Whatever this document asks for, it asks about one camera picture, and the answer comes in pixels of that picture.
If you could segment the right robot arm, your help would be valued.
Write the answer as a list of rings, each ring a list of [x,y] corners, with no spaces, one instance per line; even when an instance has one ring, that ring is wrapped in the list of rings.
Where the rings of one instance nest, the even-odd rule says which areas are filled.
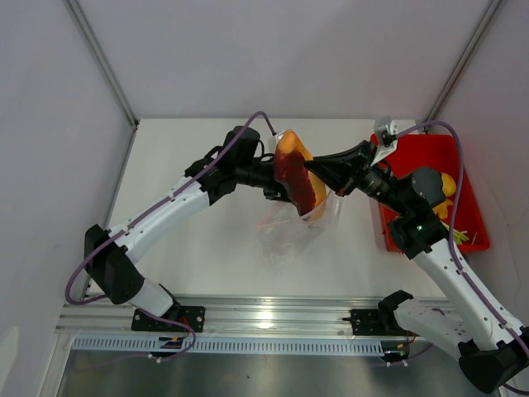
[[[442,203],[441,173],[422,167],[402,178],[380,167],[375,146],[362,141],[305,166],[340,196],[358,189],[393,210],[388,225],[400,251],[435,282],[460,315],[455,322],[398,291],[377,314],[386,333],[401,328],[425,338],[454,358],[466,379],[491,394],[528,366],[528,328],[509,313],[474,273],[433,208]]]

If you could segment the clear zip top bag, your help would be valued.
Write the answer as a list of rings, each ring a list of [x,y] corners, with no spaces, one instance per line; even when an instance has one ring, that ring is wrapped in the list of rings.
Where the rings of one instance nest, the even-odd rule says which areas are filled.
[[[319,237],[335,228],[341,208],[342,199],[332,192],[302,216],[291,203],[275,203],[255,226],[265,262],[280,267],[296,261]]]

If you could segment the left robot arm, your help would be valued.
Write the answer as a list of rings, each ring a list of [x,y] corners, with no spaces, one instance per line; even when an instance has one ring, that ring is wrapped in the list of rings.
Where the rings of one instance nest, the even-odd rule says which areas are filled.
[[[182,221],[231,194],[239,185],[261,189],[268,200],[288,201],[285,188],[274,180],[273,155],[257,150],[260,134],[237,126],[222,145],[193,162],[183,177],[157,203],[110,229],[90,227],[84,235],[85,270],[115,304],[130,304],[150,313],[158,329],[169,331],[179,322],[176,300],[163,286],[136,268],[144,254]]]

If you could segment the white green leek toy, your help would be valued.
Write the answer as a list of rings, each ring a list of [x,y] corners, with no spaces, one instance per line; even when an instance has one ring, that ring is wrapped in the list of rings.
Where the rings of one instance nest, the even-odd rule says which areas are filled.
[[[473,237],[470,238],[468,236],[467,231],[458,231],[454,228],[450,228],[450,225],[446,222],[441,222],[441,224],[446,228],[448,232],[449,231],[453,232],[453,240],[457,245],[464,245],[464,244],[474,245],[476,238],[477,238],[477,233],[475,233]]]

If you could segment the papaya slice toy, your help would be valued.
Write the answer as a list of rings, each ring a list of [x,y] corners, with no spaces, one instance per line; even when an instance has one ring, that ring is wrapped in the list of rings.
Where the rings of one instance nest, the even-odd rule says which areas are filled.
[[[287,130],[279,138],[273,159],[274,179],[286,190],[298,216],[314,223],[322,217],[326,207],[325,184],[305,167],[313,160],[299,136]]]

